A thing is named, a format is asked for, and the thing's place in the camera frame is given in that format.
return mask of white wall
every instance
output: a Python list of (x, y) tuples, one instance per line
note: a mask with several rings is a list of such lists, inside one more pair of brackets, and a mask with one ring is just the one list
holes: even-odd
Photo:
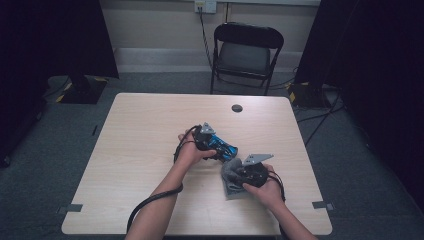
[[(193, 1), (101, 0), (113, 48), (187, 49), (204, 52), (199, 14)], [(204, 14), (209, 48), (213, 31), (228, 21), (269, 26), (280, 31), (282, 57), (296, 66), (306, 44), (318, 6), (217, 3), (216, 14)]]

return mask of chair seat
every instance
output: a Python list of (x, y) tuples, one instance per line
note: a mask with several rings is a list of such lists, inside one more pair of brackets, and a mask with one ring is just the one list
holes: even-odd
[(217, 70), (266, 77), (270, 73), (270, 50), (225, 42), (219, 54)]

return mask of table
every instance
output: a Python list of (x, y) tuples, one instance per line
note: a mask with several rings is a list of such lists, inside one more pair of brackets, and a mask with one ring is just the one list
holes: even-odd
[[(236, 113), (232, 106), (243, 111)], [(313, 234), (332, 231), (288, 99), (264, 96), (118, 94), (68, 212), (65, 234), (125, 234), (131, 211), (147, 198), (173, 164), (178, 134), (208, 122), (217, 136), (266, 160), (281, 176), (287, 206)], [(278, 222), (251, 195), (228, 200), (222, 163), (201, 161), (184, 179), (167, 235), (278, 235)]]

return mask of wrist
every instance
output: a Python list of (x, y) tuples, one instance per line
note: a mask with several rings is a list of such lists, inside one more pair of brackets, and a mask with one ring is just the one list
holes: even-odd
[(272, 212), (275, 213), (278, 210), (286, 209), (287, 206), (284, 203), (283, 199), (278, 199), (266, 205), (266, 207)]

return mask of person's right hand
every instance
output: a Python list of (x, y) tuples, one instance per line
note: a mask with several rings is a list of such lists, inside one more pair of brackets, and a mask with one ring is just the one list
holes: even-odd
[[(268, 169), (268, 171), (274, 172), (274, 168), (271, 165), (264, 164), (264, 166), (266, 169)], [(271, 178), (268, 178), (266, 183), (260, 188), (249, 185), (247, 183), (243, 183), (243, 188), (257, 197), (268, 209), (272, 208), (272, 206), (275, 206), (275, 204), (284, 204), (284, 201), (281, 198), (280, 185)]]

